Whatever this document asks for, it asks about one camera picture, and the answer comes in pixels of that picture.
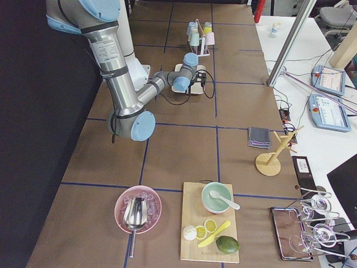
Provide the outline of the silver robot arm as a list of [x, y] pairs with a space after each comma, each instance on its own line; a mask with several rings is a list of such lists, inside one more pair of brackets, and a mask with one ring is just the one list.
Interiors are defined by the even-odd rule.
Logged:
[[153, 134], [156, 119], [146, 110], [146, 104], [163, 89], [173, 86], [190, 92], [195, 82], [205, 84], [206, 75], [197, 68], [199, 58], [194, 53], [184, 56], [178, 71], [159, 71], [135, 90], [127, 65], [129, 55], [122, 49], [131, 40], [127, 11], [121, 1], [46, 1], [48, 25], [54, 30], [85, 36], [91, 43], [102, 78], [107, 82], [113, 101], [109, 126], [113, 136], [144, 141]]

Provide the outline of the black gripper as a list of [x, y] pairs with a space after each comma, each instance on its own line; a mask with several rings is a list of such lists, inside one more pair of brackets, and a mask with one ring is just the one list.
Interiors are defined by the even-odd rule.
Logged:
[[200, 83], [200, 85], [205, 85], [206, 72], [197, 72], [195, 75], [195, 83]]

